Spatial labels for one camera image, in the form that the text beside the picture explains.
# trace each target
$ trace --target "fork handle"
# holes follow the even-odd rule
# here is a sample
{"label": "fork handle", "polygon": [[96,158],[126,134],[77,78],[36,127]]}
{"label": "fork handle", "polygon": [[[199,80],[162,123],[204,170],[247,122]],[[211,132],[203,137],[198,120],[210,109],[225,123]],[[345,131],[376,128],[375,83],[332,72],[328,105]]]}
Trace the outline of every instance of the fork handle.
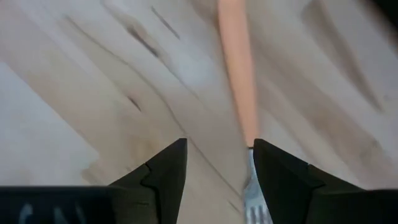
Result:
{"label": "fork handle", "polygon": [[218,20],[226,66],[247,147],[258,137],[256,89],[244,0],[219,0]]}

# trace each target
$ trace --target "metal fork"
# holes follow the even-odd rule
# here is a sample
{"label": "metal fork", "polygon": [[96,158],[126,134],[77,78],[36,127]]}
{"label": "metal fork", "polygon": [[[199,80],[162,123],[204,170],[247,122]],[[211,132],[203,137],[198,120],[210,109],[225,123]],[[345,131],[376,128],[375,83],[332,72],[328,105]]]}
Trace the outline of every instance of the metal fork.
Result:
{"label": "metal fork", "polygon": [[260,184],[254,167],[253,150],[249,150],[251,178],[244,189],[244,209],[247,224],[272,224],[266,201],[262,195]]}

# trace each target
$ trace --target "light wooden table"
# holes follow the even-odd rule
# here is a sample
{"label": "light wooden table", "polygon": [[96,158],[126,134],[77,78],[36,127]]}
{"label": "light wooden table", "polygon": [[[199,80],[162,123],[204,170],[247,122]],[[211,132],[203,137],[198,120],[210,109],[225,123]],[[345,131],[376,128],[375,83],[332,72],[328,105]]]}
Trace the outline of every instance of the light wooden table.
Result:
{"label": "light wooden table", "polygon": [[[179,223],[242,223],[215,0],[0,1],[0,184],[109,184],[188,138]],[[355,0],[248,1],[261,137],[398,187],[398,58]]]}

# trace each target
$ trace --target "orange handle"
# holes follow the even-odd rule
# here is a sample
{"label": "orange handle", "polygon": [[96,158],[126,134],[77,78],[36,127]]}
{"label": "orange handle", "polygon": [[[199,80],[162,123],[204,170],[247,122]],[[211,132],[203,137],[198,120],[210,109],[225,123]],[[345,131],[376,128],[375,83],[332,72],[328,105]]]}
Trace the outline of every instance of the orange handle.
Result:
{"label": "orange handle", "polygon": [[258,137],[257,100],[244,0],[219,0],[218,20],[239,122],[252,147]]}

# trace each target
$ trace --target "wooden surface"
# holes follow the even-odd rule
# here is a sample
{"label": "wooden surface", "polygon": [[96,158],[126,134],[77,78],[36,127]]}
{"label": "wooden surface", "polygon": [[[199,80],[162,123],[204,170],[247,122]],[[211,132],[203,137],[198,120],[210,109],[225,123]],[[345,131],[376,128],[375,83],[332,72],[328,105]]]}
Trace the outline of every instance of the wooden surface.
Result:
{"label": "wooden surface", "polygon": [[[109,184],[189,140],[179,223],[243,223],[215,0],[1,0],[0,184]],[[261,138],[398,187],[393,34],[355,0],[247,3]]]}

